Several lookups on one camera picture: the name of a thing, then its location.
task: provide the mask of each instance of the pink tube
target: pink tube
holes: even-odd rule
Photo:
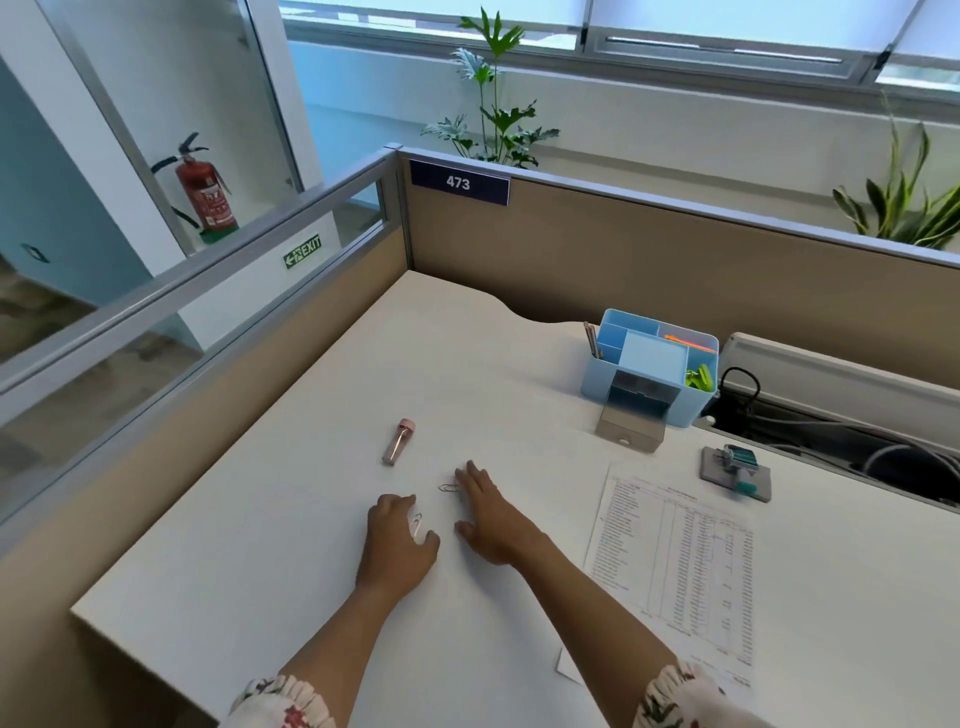
[[[407,440],[413,436],[415,428],[413,420],[400,420],[400,424],[396,426],[396,435],[394,435],[394,439],[390,441],[390,445],[387,446],[381,458],[384,465],[394,465],[396,459],[403,452],[403,446],[405,446]]]

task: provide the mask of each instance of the hand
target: hand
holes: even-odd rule
[[[357,589],[383,595],[391,606],[414,591],[437,561],[440,536],[430,531],[421,545],[410,535],[407,514],[416,502],[416,496],[383,495],[367,513]]]
[[[545,540],[543,532],[505,499],[487,471],[477,470],[470,460],[465,471],[456,472],[467,494],[473,523],[458,521],[454,528],[470,548],[491,564],[510,564]]]

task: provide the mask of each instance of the window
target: window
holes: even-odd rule
[[[376,47],[389,49],[479,39],[458,28],[461,15],[478,14],[477,0],[279,4],[296,40],[351,45],[377,36]],[[487,10],[524,26],[521,51],[565,57],[564,70],[582,61],[586,75],[620,65],[639,81],[648,68],[950,100],[960,91],[958,0],[519,0]]]
[[[455,3],[439,0],[280,0],[280,15],[291,37],[297,31],[339,28],[348,32],[400,36],[411,39],[445,40],[471,44],[480,35],[459,28],[460,18],[475,15],[473,0]],[[574,51],[584,18],[584,0],[527,0],[503,11],[508,22],[520,23],[527,34],[522,45],[529,49]]]
[[[924,0],[877,80],[930,91],[960,91],[960,3]]]

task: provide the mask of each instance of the snake plant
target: snake plant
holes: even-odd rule
[[[940,250],[960,231],[960,184],[933,200],[924,187],[923,205],[915,203],[917,180],[930,156],[930,136],[921,123],[917,158],[909,174],[904,172],[900,132],[893,115],[889,115],[892,143],[887,183],[883,187],[873,180],[866,183],[875,220],[868,218],[864,206],[842,186],[833,189],[833,201],[861,235]]]

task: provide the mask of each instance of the cubicle partition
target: cubicle partition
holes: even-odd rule
[[[541,321],[607,308],[735,331],[960,388],[960,258],[624,189],[443,164],[511,178],[492,205],[410,184],[414,266],[494,294]]]
[[[509,178],[509,203],[413,185],[411,161]],[[286,265],[302,231],[372,183],[380,219],[371,228],[290,278],[279,299],[49,481],[14,498],[0,483],[0,724],[71,715],[100,726],[173,710],[156,681],[103,679],[104,661],[78,641],[68,608],[409,268],[534,319],[598,322],[616,307],[960,387],[960,270],[949,255],[391,148],[4,364],[0,425],[36,412],[252,263]]]

